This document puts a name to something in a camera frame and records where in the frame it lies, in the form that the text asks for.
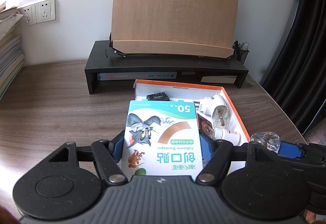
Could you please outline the person's right hand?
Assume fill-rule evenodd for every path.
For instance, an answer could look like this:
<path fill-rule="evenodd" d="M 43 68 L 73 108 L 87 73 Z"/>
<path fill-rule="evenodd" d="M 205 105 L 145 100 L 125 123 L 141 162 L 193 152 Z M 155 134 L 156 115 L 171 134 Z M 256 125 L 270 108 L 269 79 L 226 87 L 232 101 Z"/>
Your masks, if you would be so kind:
<path fill-rule="evenodd" d="M 316 221 L 316 214 L 313 213 L 312 211 L 307 211 L 306 212 L 306 216 L 305 216 L 305 220 L 308 224 L 313 224 Z"/>

